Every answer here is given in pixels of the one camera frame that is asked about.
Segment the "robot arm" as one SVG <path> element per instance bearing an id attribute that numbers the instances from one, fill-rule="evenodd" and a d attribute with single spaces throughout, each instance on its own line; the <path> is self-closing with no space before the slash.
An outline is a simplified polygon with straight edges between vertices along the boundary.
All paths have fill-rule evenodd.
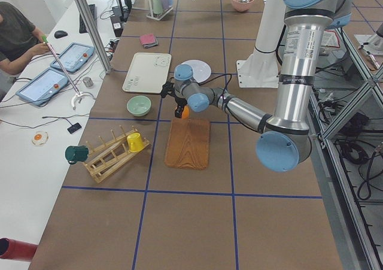
<path id="1" fill-rule="evenodd" d="M 200 86 L 187 64 L 178 65 L 174 74 L 175 97 L 185 99 L 194 112 L 215 105 L 258 132 L 258 159 L 275 172 L 294 169 L 311 153 L 305 117 L 323 33 L 349 22 L 352 3 L 352 0 L 282 1 L 286 7 L 287 37 L 273 114 L 265 113 L 225 89 Z"/>

